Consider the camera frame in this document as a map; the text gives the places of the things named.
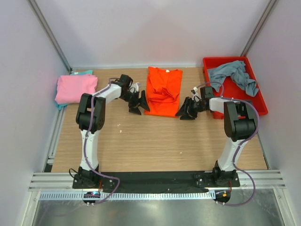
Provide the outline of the orange t-shirt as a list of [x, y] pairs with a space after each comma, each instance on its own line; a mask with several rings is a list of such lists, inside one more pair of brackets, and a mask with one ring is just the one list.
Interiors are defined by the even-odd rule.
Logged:
[[180, 107], [181, 70], [149, 67], [146, 84], [146, 100], [149, 110], [145, 115], [176, 117]]

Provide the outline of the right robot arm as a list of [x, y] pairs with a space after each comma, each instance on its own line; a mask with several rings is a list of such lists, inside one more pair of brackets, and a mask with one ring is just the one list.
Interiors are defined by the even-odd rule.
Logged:
[[246, 143], [258, 132], [259, 114], [251, 102], [216, 97], [211, 86], [192, 90], [193, 96], [186, 97], [176, 113], [180, 120], [194, 120], [204, 111], [223, 114], [224, 132], [227, 137], [220, 158], [211, 172], [196, 174], [199, 187], [239, 186], [236, 161]]

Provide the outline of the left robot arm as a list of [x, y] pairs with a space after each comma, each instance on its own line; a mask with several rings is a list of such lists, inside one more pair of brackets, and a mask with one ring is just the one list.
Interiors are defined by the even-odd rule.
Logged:
[[150, 111], [145, 90], [134, 83], [128, 75], [110, 78], [103, 89], [81, 96], [76, 115], [76, 123], [82, 136], [82, 158], [78, 171], [73, 176], [73, 188], [95, 188], [105, 176], [99, 172], [98, 137], [105, 123], [106, 105], [115, 99], [128, 103], [130, 113], [141, 115], [139, 108]]

